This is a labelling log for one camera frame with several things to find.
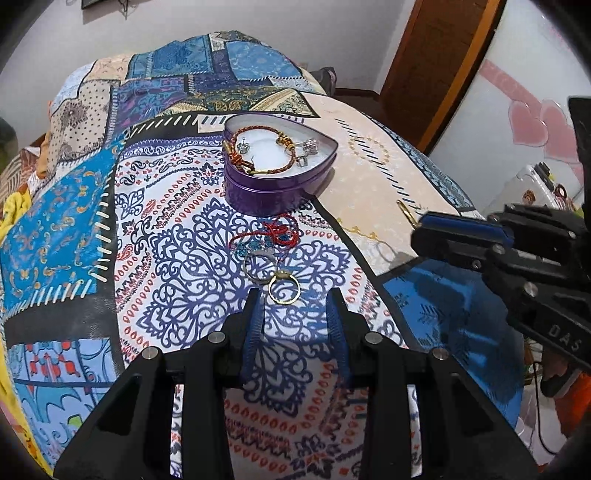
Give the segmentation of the purple bag on floor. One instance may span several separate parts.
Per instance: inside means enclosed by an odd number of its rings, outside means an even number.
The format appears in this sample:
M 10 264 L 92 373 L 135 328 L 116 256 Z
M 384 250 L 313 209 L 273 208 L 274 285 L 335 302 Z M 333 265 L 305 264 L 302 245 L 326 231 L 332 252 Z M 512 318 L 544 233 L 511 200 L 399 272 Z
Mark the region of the purple bag on floor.
M 322 86 L 328 96 L 334 97 L 337 90 L 338 77 L 332 67 L 322 67 L 311 72 L 312 77 Z

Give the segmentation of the brown wooden door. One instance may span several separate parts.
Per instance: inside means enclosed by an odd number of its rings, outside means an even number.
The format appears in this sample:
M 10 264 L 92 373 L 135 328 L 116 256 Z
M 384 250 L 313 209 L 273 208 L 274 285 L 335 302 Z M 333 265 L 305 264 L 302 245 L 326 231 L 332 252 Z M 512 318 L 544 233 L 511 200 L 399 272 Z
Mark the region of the brown wooden door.
M 474 79 L 506 3 L 414 3 L 379 100 L 388 126 L 424 153 L 433 150 Z

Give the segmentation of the purple heart-shaped tin box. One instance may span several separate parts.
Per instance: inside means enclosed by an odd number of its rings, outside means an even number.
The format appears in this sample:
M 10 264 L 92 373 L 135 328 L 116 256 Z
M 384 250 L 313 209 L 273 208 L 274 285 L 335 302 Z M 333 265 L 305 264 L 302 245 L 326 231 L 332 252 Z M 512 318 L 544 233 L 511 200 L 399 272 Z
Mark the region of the purple heart-shaped tin box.
M 296 144 L 318 140 L 318 154 L 297 165 Z M 242 113 L 224 123 L 225 199 L 236 211 L 270 217 L 294 210 L 325 184 L 339 143 L 328 135 L 273 114 Z

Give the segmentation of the patchwork patterned bedspread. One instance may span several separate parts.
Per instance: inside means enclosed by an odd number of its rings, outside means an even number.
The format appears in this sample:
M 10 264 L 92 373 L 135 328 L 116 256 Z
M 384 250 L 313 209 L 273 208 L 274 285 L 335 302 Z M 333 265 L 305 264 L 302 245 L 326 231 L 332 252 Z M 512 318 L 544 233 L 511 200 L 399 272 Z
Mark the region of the patchwork patterned bedspread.
M 294 210 L 242 214 L 225 199 L 222 132 L 266 113 L 339 143 Z M 379 121 L 329 97 L 283 53 L 238 31 L 96 60 L 50 106 L 48 141 L 1 229 L 1 405 L 47 477 L 135 362 L 185 355 L 262 290 L 252 378 L 222 396 L 239 479 L 355 479 L 368 394 L 342 387 L 325 301 L 405 349 L 448 349 L 510 424 L 520 336 L 478 273 L 421 260 L 430 210 L 470 198 Z

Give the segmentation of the white suitcase with stickers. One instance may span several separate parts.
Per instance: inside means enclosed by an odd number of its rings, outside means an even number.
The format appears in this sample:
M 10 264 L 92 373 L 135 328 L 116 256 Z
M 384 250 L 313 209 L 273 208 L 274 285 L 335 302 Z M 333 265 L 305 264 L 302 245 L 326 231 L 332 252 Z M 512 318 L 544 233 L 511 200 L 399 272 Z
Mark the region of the white suitcase with stickers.
M 484 208 L 483 215 L 501 212 L 509 204 L 542 206 L 572 212 L 577 210 L 566 188 L 556 180 L 544 162 L 523 167 Z

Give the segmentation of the wall mounted black television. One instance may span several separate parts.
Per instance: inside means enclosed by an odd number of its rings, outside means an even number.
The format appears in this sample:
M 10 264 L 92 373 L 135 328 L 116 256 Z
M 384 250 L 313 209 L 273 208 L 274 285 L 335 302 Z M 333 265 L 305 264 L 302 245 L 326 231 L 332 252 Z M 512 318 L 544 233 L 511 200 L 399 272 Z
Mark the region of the wall mounted black television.
M 101 2 L 103 2 L 104 0 L 81 0 L 81 9 L 82 10 L 86 10 L 88 8 L 91 8 Z

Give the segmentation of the thin gold hoop earring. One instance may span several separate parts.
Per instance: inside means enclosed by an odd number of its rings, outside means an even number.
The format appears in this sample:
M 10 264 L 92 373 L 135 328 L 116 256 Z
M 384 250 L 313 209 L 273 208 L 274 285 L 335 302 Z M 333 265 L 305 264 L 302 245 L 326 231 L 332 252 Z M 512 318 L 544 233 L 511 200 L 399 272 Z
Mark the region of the thin gold hoop earring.
M 407 221 L 412 226 L 412 228 L 416 229 L 419 226 L 419 222 L 417 221 L 417 219 L 415 218 L 413 213 L 410 211 L 408 206 L 402 200 L 398 200 L 397 205 L 398 205 L 398 208 L 403 213 L 403 215 L 405 216 L 405 218 L 407 219 Z

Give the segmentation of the white wardrobe with pink hearts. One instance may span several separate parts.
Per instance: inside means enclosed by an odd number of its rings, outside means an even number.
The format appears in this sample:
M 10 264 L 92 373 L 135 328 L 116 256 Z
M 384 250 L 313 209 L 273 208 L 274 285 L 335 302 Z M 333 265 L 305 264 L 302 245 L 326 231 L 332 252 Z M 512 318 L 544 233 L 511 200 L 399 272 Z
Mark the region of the white wardrobe with pink hearts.
M 430 157 L 481 214 L 507 181 L 539 162 L 579 200 L 583 167 L 568 100 L 589 93 L 586 68 L 549 14 L 535 1 L 509 1 Z

